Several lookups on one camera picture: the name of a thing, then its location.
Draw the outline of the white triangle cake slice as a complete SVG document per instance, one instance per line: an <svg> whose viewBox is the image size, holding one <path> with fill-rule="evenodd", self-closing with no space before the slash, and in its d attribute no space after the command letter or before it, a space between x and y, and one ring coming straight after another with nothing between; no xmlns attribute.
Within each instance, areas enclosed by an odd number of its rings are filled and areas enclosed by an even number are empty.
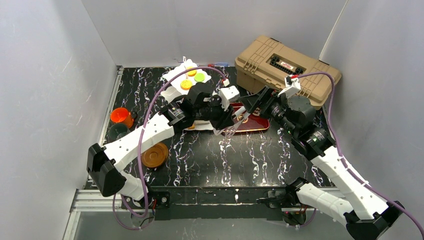
<svg viewBox="0 0 424 240"><path fill-rule="evenodd" d="M194 129L198 131L212 131L214 129L210 121L195 120L193 124Z"/></svg>

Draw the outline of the green round macaron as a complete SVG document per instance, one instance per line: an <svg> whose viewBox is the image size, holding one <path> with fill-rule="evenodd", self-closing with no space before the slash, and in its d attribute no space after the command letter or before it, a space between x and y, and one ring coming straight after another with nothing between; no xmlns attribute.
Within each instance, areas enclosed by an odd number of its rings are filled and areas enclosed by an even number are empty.
<svg viewBox="0 0 424 240"><path fill-rule="evenodd" d="M206 80L206 76L204 73L200 72L200 73L196 73L194 75L194 80L198 83L202 83Z"/></svg>

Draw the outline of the white three-tier cake stand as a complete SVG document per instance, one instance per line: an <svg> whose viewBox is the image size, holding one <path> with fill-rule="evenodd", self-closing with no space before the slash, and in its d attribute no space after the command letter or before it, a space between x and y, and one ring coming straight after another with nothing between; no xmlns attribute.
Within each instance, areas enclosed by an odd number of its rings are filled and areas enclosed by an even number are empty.
<svg viewBox="0 0 424 240"><path fill-rule="evenodd" d="M166 72L162 77L169 82L175 75L198 65L191 59L187 59L185 56L182 57L182 62L175 68ZM160 95L165 98L169 103L176 97L187 95L190 88L194 87L198 83L207 83L211 80L211 76L202 69L191 70L183 75L180 75L174 81L171 82L169 87L166 87ZM212 131L213 127L209 121L195 120L193 125L187 130L192 131Z"/></svg>

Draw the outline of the metal serving tongs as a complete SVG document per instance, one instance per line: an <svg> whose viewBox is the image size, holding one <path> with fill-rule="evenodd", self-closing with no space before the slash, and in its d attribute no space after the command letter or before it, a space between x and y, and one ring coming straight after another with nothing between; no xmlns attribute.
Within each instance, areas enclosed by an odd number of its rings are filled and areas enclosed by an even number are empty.
<svg viewBox="0 0 424 240"><path fill-rule="evenodd" d="M214 135L218 136L224 133L224 137L230 139L233 135L235 135L236 131L239 129L242 123L249 118L250 115L251 114L246 110L246 108L244 106L241 106L234 113L234 124L222 130L213 129Z"/></svg>

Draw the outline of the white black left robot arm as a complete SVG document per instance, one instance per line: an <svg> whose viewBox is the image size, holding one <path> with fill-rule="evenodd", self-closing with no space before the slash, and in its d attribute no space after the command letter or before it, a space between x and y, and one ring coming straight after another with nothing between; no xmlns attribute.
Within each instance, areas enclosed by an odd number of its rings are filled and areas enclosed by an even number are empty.
<svg viewBox="0 0 424 240"><path fill-rule="evenodd" d="M204 83L197 83L188 91L171 86L161 94L167 101L158 113L127 135L88 149L87 172L101 195L121 194L141 200L147 186L140 178L124 172L126 166L154 145L184 130L213 131L219 135L235 125L231 103L240 97L234 85L223 87L217 93L209 91Z"/></svg>

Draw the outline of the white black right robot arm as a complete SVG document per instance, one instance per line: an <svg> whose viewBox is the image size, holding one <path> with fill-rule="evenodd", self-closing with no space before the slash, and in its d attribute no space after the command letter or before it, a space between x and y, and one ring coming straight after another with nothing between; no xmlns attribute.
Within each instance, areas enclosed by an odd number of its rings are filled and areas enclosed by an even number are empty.
<svg viewBox="0 0 424 240"><path fill-rule="evenodd" d="M314 123L316 109L305 96L278 95L269 87L256 94L241 89L240 101L249 113L277 122L291 137L291 144L336 185L342 197L320 190L299 177L285 187L285 198L292 203L314 207L345 226L356 240L376 240L401 215L402 205L389 203L365 186L365 180L354 177L354 168L342 160L335 140Z"/></svg>

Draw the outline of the red dessert tray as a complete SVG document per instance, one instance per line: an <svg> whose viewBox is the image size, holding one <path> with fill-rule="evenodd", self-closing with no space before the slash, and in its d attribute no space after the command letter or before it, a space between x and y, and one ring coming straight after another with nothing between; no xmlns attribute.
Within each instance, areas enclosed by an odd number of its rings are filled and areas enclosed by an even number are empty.
<svg viewBox="0 0 424 240"><path fill-rule="evenodd" d="M230 104L233 107L234 113L233 116L235 116L235 112L243 106L240 102L235 102ZM242 134L242 133L257 133L257 132L263 132L270 128L271 124L268 119L262 118L259 116L259 110L256 109L254 113L250 114L248 119L246 119L241 126L236 131L236 134Z"/></svg>

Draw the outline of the tan plastic toolbox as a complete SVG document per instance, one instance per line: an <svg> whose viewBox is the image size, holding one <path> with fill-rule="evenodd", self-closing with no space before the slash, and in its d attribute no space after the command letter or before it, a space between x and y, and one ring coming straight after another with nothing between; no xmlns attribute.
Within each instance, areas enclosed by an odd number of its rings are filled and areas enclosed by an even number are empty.
<svg viewBox="0 0 424 240"><path fill-rule="evenodd" d="M335 83L342 77L342 73L329 64L265 35L257 37L240 53L234 65L237 85L251 94L258 93L265 86L281 91L286 87L286 76L313 73L299 80L301 89L298 95L307 97L316 110L324 105L332 90L328 77L316 72L330 74Z"/></svg>

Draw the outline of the red blue screwdriver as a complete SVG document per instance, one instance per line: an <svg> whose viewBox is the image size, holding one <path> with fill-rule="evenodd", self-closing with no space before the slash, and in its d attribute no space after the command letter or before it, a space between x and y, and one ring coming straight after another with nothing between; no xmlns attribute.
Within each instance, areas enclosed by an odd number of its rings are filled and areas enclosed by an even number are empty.
<svg viewBox="0 0 424 240"><path fill-rule="evenodd" d="M216 62L216 63L208 63L207 64L208 67L228 67L229 64L226 62Z"/></svg>

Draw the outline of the brown round wooden lid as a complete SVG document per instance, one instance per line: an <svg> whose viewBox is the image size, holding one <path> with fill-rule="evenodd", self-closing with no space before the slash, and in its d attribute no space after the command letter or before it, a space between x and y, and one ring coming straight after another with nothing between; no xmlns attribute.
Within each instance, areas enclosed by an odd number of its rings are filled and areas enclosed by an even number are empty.
<svg viewBox="0 0 424 240"><path fill-rule="evenodd" d="M168 147L160 142L147 149L141 155L141 162L147 168L157 168L163 165L169 158Z"/></svg>

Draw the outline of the orange plastic cup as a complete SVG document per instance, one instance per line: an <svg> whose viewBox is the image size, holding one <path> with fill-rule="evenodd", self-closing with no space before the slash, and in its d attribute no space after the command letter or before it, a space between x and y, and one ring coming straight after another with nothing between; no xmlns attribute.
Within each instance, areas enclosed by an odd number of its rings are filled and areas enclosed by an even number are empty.
<svg viewBox="0 0 424 240"><path fill-rule="evenodd" d="M112 110L109 115L114 124L124 124L129 129L134 125L137 116L138 114L135 111L129 111L125 107L118 107Z"/></svg>

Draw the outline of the dark green cup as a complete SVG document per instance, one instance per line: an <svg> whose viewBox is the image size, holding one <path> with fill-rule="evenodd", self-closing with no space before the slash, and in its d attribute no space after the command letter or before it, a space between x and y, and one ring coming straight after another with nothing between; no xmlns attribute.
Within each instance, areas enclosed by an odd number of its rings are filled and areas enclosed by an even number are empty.
<svg viewBox="0 0 424 240"><path fill-rule="evenodd" d="M114 142L129 134L131 131L124 123L115 123L108 130L108 140Z"/></svg>

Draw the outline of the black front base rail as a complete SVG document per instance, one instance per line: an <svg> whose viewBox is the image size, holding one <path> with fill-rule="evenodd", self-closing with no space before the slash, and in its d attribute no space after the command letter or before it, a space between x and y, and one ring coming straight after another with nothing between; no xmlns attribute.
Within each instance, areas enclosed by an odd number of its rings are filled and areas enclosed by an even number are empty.
<svg viewBox="0 0 424 240"><path fill-rule="evenodd" d="M281 221L299 205L274 199L282 187L153 186L159 221L182 219L266 219Z"/></svg>

